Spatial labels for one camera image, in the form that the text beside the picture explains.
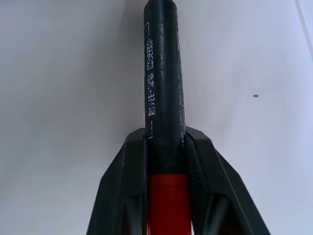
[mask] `white surface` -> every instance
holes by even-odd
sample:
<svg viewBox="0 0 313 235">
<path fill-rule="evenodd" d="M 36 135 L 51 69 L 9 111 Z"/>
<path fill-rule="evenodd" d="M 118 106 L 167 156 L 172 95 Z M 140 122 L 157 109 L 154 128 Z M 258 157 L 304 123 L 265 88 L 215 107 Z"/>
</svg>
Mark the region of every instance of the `white surface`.
<svg viewBox="0 0 313 235">
<path fill-rule="evenodd" d="M 309 234 L 313 62 L 295 2 L 176 3 L 187 125 L 273 235 Z M 85 234 L 100 177 L 144 126 L 144 4 L 0 3 L 1 235 Z"/>
</svg>

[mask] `white background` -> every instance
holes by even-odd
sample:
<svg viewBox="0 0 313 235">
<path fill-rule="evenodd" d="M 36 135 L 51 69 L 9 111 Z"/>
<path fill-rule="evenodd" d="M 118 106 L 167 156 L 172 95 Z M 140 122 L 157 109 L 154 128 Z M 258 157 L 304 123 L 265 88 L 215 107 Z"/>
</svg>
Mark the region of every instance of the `white background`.
<svg viewBox="0 0 313 235">
<path fill-rule="evenodd" d="M 86 233 L 102 174 L 144 126 L 145 3 L 0 1 L 1 235 Z M 312 1 L 176 4 L 187 125 L 273 235 L 310 234 Z"/>
</svg>

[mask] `red pen section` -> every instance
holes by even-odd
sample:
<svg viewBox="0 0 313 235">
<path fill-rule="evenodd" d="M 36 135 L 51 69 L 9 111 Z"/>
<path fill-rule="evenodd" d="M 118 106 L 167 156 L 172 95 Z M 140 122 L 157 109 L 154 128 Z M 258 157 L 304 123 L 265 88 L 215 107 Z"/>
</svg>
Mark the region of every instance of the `red pen section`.
<svg viewBox="0 0 313 235">
<path fill-rule="evenodd" d="M 191 235 L 188 175 L 151 175 L 148 206 L 148 235 Z"/>
</svg>

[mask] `black cylinder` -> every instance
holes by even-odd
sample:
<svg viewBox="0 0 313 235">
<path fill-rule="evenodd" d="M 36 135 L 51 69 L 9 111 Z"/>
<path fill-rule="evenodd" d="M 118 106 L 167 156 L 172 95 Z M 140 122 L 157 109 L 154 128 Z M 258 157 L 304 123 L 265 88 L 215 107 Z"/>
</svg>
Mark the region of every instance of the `black cylinder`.
<svg viewBox="0 0 313 235">
<path fill-rule="evenodd" d="M 144 10 L 148 173 L 185 173 L 185 114 L 177 7 L 150 0 Z"/>
</svg>

